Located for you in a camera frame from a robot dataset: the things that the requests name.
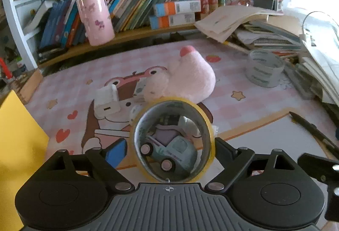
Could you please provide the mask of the large white charger block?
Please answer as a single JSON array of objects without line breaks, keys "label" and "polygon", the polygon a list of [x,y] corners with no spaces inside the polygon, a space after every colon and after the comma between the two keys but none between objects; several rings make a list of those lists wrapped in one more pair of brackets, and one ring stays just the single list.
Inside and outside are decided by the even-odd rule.
[{"label": "large white charger block", "polygon": [[96,91],[94,98],[94,115],[103,119],[121,110],[117,87],[114,84],[104,86]]}]

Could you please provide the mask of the small white card packet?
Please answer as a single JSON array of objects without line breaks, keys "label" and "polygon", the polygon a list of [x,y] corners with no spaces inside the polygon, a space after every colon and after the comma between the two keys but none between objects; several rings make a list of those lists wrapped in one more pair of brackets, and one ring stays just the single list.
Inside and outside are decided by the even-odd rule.
[{"label": "small white card packet", "polygon": [[147,78],[140,78],[136,84],[135,90],[133,92],[134,98],[143,98],[143,90],[147,83]]}]

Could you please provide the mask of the yellow tape roll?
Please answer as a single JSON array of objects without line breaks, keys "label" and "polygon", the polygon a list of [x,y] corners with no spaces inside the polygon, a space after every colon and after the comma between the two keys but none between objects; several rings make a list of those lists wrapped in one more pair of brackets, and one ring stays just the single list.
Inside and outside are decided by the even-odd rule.
[{"label": "yellow tape roll", "polygon": [[133,154],[151,181],[195,182],[214,160],[218,128],[202,103],[169,97],[138,104],[130,122]]}]

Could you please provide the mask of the pink plush toy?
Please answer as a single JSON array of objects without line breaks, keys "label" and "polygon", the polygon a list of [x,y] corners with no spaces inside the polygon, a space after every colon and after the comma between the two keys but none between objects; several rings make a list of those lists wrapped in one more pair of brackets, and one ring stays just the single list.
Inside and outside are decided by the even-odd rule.
[{"label": "pink plush toy", "polygon": [[212,94],[215,84],[212,67],[193,46],[184,46],[179,59],[147,79],[143,95],[146,102],[177,97],[198,104]]}]

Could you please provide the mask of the black pen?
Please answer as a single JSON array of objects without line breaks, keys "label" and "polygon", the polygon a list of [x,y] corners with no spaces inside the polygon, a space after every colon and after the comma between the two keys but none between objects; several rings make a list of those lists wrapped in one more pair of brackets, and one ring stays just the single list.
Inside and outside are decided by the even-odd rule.
[{"label": "black pen", "polygon": [[325,136],[314,124],[308,122],[302,116],[290,111],[289,112],[292,119],[297,122],[299,125],[304,127],[308,132],[310,132],[316,139],[320,140],[326,147],[326,149],[337,159],[338,157],[338,146],[336,146],[327,136]]}]

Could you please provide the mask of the toy car mint green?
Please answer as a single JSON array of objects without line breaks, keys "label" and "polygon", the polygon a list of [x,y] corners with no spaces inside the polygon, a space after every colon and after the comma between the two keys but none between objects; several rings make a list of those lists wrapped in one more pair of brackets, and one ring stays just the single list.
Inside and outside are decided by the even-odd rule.
[{"label": "toy car mint green", "polygon": [[190,173],[197,159],[197,150],[191,141],[181,135],[163,144],[154,137],[148,135],[141,143],[140,153],[151,157],[160,164],[164,172]]}]

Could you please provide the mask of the pink checked tablecloth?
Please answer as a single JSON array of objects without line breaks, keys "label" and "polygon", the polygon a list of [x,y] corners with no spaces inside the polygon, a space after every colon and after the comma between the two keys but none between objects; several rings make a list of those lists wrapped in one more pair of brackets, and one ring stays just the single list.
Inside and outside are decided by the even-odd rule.
[{"label": "pink checked tablecloth", "polygon": [[205,39],[119,53],[47,76],[28,104],[49,136],[47,157],[64,149],[73,157],[107,149],[119,171],[136,183],[156,182],[168,164],[143,157],[143,141],[181,132],[198,155],[189,181],[209,181],[223,170],[217,139],[255,153],[280,150],[332,158],[318,138],[292,118],[314,124],[330,141],[335,127],[316,101],[304,100],[280,69],[277,85],[252,83],[248,55]]}]

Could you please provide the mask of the yellow cardboard box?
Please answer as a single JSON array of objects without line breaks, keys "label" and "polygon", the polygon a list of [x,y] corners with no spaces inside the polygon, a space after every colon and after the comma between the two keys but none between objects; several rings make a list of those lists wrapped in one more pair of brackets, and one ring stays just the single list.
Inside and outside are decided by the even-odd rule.
[{"label": "yellow cardboard box", "polygon": [[15,195],[43,164],[49,137],[14,91],[1,97],[1,230],[19,230]]}]

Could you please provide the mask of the clear tape roll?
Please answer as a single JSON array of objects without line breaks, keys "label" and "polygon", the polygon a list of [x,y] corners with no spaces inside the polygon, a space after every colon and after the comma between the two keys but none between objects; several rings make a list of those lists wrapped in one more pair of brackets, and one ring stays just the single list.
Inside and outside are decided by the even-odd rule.
[{"label": "clear tape roll", "polygon": [[252,50],[248,54],[245,75],[255,85],[275,88],[284,66],[285,62],[279,56],[265,50]]}]

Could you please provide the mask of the wooden chessboard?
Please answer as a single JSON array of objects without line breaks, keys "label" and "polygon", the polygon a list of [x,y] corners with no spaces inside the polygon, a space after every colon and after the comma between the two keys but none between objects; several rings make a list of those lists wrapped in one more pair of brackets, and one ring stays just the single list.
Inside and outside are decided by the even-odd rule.
[{"label": "wooden chessboard", "polygon": [[9,83],[11,90],[14,90],[20,101],[26,105],[43,81],[43,75],[39,69],[21,74],[18,78]]}]

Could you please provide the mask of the red pen bottle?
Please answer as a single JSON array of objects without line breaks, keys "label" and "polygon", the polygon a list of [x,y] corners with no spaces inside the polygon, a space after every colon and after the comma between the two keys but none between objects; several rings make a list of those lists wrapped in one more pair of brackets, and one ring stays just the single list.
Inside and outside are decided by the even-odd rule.
[{"label": "red pen bottle", "polygon": [[0,58],[0,65],[1,65],[2,71],[5,73],[6,78],[7,79],[12,79],[13,78],[13,74],[11,73],[11,71],[9,70],[9,68],[5,64],[5,61],[2,58]]}]

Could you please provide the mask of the pile of papers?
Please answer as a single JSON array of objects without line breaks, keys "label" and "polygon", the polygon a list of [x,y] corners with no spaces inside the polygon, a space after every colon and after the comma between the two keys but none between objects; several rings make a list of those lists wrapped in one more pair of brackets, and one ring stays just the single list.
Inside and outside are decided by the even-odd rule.
[{"label": "pile of papers", "polygon": [[235,34],[250,50],[291,51],[320,84],[322,101],[338,104],[338,29],[318,27],[311,36],[295,17],[246,6],[219,7],[195,27],[220,43]]}]

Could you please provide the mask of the orange white box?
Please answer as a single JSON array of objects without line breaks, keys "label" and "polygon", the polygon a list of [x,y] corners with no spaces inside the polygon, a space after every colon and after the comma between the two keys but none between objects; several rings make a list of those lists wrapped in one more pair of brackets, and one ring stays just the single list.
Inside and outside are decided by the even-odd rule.
[{"label": "orange white box", "polygon": [[194,24],[195,23],[195,14],[194,13],[186,13],[186,14],[177,14],[177,15],[169,15],[169,16],[150,16],[149,17],[151,29],[161,29],[168,28],[178,25],[185,24]]},{"label": "orange white box", "polygon": [[171,1],[153,6],[155,16],[163,17],[201,11],[200,0]]}]

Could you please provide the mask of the pink cylindrical cup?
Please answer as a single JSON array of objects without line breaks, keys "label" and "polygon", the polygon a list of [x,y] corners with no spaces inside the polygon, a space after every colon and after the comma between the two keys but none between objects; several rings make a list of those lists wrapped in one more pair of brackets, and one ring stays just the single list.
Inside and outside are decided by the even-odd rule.
[{"label": "pink cylindrical cup", "polygon": [[91,46],[101,46],[114,39],[106,0],[77,0],[76,4]]}]

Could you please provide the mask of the upper orange white box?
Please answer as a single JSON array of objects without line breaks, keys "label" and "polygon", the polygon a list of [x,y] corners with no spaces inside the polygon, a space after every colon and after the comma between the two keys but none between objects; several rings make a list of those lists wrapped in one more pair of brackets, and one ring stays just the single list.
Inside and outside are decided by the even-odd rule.
[{"label": "upper orange white box", "polygon": [[201,11],[200,0],[171,1],[153,6],[155,16],[163,17]]}]

